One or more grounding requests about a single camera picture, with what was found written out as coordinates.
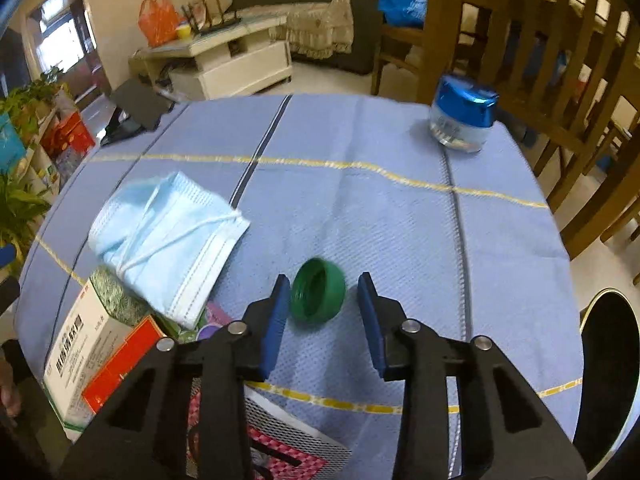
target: metal screw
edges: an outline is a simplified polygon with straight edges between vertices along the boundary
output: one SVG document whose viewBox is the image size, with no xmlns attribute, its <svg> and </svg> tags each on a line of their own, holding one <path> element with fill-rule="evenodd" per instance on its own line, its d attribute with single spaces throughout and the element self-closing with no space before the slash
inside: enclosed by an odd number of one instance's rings
<svg viewBox="0 0 640 480">
<path fill-rule="evenodd" d="M 488 350 L 494 343 L 485 335 L 479 335 L 474 339 L 474 345 L 481 350 Z"/>
<path fill-rule="evenodd" d="M 175 341 L 170 337 L 163 337 L 156 343 L 156 348 L 161 352 L 168 352 L 175 345 Z"/>
<path fill-rule="evenodd" d="M 232 321 L 226 329 L 233 335 L 242 335 L 246 332 L 247 326 L 244 321 Z"/>
<path fill-rule="evenodd" d="M 420 330 L 420 323 L 415 319 L 405 319 L 402 322 L 401 327 L 404 332 L 415 334 L 416 332 L 418 332 L 418 330 Z"/>
</svg>

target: blue jar lid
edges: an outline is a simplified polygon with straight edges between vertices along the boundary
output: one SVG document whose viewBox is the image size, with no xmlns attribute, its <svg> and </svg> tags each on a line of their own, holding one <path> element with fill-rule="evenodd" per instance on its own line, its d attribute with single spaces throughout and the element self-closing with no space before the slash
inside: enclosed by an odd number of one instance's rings
<svg viewBox="0 0 640 480">
<path fill-rule="evenodd" d="M 497 92 L 479 85 L 466 77 L 446 74 L 433 103 L 452 119 L 467 126 L 489 128 L 494 124 L 494 108 Z"/>
</svg>

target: doorway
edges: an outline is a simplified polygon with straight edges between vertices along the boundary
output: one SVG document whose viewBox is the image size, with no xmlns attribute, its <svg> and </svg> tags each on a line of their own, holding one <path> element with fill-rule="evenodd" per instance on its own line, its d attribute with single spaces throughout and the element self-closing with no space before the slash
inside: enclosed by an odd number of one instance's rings
<svg viewBox="0 0 640 480">
<path fill-rule="evenodd" d="M 110 94 L 83 0 L 46 0 L 30 13 L 27 28 L 41 71 L 63 70 L 60 79 L 80 110 Z"/>
</svg>

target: orange plastic bag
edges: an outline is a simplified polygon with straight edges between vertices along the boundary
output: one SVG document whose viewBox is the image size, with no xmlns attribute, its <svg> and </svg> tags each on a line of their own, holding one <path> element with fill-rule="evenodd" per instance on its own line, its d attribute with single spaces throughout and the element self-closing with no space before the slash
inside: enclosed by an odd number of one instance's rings
<svg viewBox="0 0 640 480">
<path fill-rule="evenodd" d="M 159 46 L 175 39 L 175 27 L 180 16 L 171 0 L 143 0 L 138 15 L 138 26 L 149 46 Z"/>
</svg>

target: person's hand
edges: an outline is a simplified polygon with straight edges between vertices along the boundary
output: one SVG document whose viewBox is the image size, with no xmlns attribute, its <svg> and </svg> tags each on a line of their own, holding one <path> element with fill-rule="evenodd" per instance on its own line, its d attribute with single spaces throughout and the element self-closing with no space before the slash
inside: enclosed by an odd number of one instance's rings
<svg viewBox="0 0 640 480">
<path fill-rule="evenodd" d="M 22 401 L 20 392 L 14 384 L 14 371 L 4 357 L 0 355 L 0 402 L 11 418 L 20 415 Z"/>
</svg>

